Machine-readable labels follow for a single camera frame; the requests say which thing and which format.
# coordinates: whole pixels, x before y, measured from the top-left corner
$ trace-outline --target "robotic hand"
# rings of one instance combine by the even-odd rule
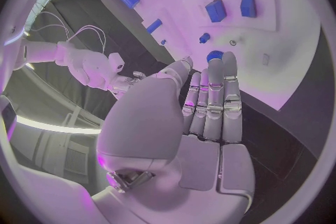
[[[210,53],[181,111],[177,93],[191,67],[183,59],[144,79],[107,115],[97,157],[112,188],[93,199],[104,216],[118,204],[110,223],[235,224],[249,209],[255,178],[240,144],[236,58]]]
[[[141,72],[133,73],[136,78],[118,75],[125,65],[119,53],[111,53],[107,58],[103,53],[76,49],[69,42],[53,44],[26,39],[21,41],[15,69],[20,69],[26,63],[53,61],[59,66],[67,66],[71,74],[83,85],[109,90],[117,99],[136,82],[146,77]]]

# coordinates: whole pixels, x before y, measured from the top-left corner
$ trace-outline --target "light strip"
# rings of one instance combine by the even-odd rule
[[[35,70],[34,66],[32,66],[31,63],[26,63],[26,67],[32,69],[32,70]]]
[[[7,40],[4,45],[7,46],[9,44],[12,44],[13,42],[15,42],[16,40],[18,40],[25,32],[25,28],[22,28],[22,31],[17,35],[15,36],[14,38],[10,39],[10,40]]]
[[[72,127],[64,127],[64,126],[57,126],[51,125],[41,122],[36,122],[31,119],[26,119],[21,116],[16,117],[16,121],[41,130],[48,130],[51,132],[58,132],[58,133],[82,133],[82,134],[99,134],[101,129],[86,129],[86,128],[72,128]]]

